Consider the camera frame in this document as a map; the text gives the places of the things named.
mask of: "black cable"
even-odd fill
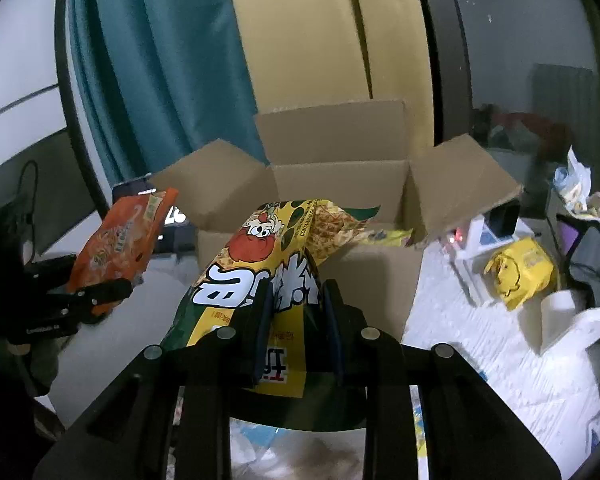
[[[31,197],[31,209],[30,209],[29,213],[27,213],[27,218],[26,218],[27,223],[31,225],[31,243],[32,243],[33,247],[32,247],[32,251],[31,251],[31,257],[29,258],[29,261],[26,262],[26,264],[30,264],[36,255],[36,227],[34,224],[33,214],[34,214],[34,211],[36,208],[36,195],[38,193],[38,176],[40,174],[40,170],[38,168],[38,163],[35,160],[30,158],[27,162],[25,162],[24,166],[22,167],[22,170],[20,170],[20,178],[18,179],[18,191],[17,191],[18,194],[20,194],[20,191],[22,190],[22,182],[23,182],[24,174],[27,171],[28,166],[33,166],[36,173],[35,173],[35,177],[33,179],[33,194]]]

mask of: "yellow snack bag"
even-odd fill
[[[523,238],[506,246],[484,267],[485,274],[492,272],[496,290],[507,310],[514,310],[543,290],[549,284],[553,270],[551,259],[532,238]]]
[[[342,209],[328,200],[263,205],[191,286],[163,345],[193,345],[228,325],[236,308],[253,303],[260,281],[271,278],[274,316],[265,372],[255,391],[302,397],[305,345],[316,330],[306,314],[321,310],[316,267],[359,235],[378,209]]]

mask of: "purple object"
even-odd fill
[[[560,245],[562,254],[566,255],[569,252],[569,249],[573,247],[573,244],[580,233],[575,227],[565,224],[565,222],[561,222],[560,220],[558,220],[558,230],[560,231],[560,241],[562,242]]]

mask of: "orange package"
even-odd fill
[[[123,196],[80,251],[67,284],[69,292],[107,280],[126,278],[135,285],[149,264],[158,232],[178,190]],[[100,316],[118,302],[93,307]]]

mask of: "curtain fold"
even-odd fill
[[[266,162],[232,0],[68,0],[80,95],[110,183],[217,138]]]

